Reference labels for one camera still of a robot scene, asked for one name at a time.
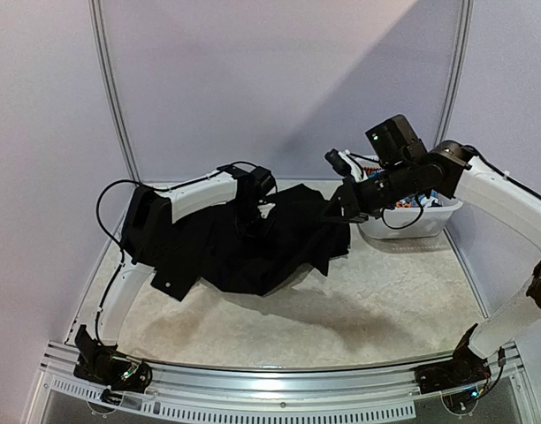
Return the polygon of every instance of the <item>table surface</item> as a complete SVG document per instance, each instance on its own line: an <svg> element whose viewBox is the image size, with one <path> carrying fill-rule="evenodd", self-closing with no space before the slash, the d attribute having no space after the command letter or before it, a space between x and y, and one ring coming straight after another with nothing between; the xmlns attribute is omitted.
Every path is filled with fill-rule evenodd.
<svg viewBox="0 0 541 424"><path fill-rule="evenodd" d="M281 189L299 183L279 181ZM339 182L304 184L328 197ZM149 279L126 317L118 349L207 366L369 365L452 350L483 320L444 233L381 241L351 227L349 255L331 262L328 277L302 266L286 287L264 298L222 293L201 280L178 302ZM117 261L112 247L77 325L93 322Z"/></svg>

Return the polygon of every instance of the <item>white backdrop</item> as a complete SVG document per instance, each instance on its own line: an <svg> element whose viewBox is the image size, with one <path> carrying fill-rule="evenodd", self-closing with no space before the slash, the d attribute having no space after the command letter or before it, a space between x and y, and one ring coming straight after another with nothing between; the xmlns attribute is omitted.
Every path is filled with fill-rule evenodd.
<svg viewBox="0 0 541 424"><path fill-rule="evenodd" d="M144 180L237 159L335 178L330 148L404 113L431 145L460 0L108 0L121 107Z"/></svg>

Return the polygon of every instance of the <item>metal frame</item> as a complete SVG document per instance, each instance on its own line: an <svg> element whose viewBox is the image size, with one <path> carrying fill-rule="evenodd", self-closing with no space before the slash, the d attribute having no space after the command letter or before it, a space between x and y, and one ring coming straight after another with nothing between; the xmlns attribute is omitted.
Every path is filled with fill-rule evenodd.
<svg viewBox="0 0 541 424"><path fill-rule="evenodd" d="M118 135L121 154L126 163L127 172L131 179L141 181L137 168L137 161L127 134L126 124L121 111L119 102L118 90L115 84L114 72L111 67L110 51L105 33L105 25L103 23L103 9L101 0L88 0L90 6L90 15L92 18L92 27L94 28L95 47L97 50L100 68L102 69L103 85L105 93L110 104L111 118Z"/></svg>
<svg viewBox="0 0 541 424"><path fill-rule="evenodd" d="M451 69L447 79L446 98L444 100L441 116L439 117L438 132L436 133L433 147L436 147L444 140L447 128L449 127L449 122L451 121L453 105L455 104L455 98L457 97L457 90L459 88L461 69L465 60L465 52L467 51L472 13L473 0L463 0L459 15L459 25L457 26L457 32L455 33Z"/></svg>
<svg viewBox="0 0 541 424"><path fill-rule="evenodd" d="M514 344L506 346L504 376L516 384L515 400L522 422L539 422L531 411L531 392ZM359 424L414 418L421 395L413 369L421 363L447 360L448 355L422 362L334 370L205 369L152 362L154 380L145 394L126 393L122 411L177 422L243 422L244 424ZM36 397L27 423L39 423L51 390L101 406L100 385L78 380L72 371L75 348L50 343L40 365ZM490 361L498 371L496 356ZM447 390L445 394L462 390Z"/></svg>

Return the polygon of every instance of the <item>colorful items in basket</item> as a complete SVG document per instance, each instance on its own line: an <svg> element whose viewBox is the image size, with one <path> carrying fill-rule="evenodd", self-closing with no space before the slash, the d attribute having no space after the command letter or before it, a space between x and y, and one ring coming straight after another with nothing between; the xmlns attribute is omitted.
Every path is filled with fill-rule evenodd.
<svg viewBox="0 0 541 424"><path fill-rule="evenodd" d="M374 168L365 168L365 172L367 173L367 177L370 178L375 177L379 172L383 171ZM438 194L435 192L435 190L431 190L429 197L426 197L424 194L419 194L418 200L425 208L440 208L443 206L441 201L438 199ZM396 208L420 208L420 205L418 205L418 202L415 201L414 197L407 197L396 202Z"/></svg>

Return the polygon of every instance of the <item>white wall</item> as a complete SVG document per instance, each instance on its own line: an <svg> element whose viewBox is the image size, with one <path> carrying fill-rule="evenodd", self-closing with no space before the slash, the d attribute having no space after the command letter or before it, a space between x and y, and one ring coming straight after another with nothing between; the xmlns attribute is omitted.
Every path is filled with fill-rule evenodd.
<svg viewBox="0 0 541 424"><path fill-rule="evenodd" d="M475 2L447 138L477 146L541 193L541 0ZM530 243L475 208L454 215L451 230L490 311L540 259ZM541 411L541 322L517 342Z"/></svg>
<svg viewBox="0 0 541 424"><path fill-rule="evenodd" d="M435 139L460 0L103 2L141 177L237 159L282 178L336 178L333 147L397 113Z"/></svg>
<svg viewBox="0 0 541 424"><path fill-rule="evenodd" d="M86 0L0 2L0 423L18 423L105 237L95 198L126 176ZM108 225L129 192L104 205Z"/></svg>

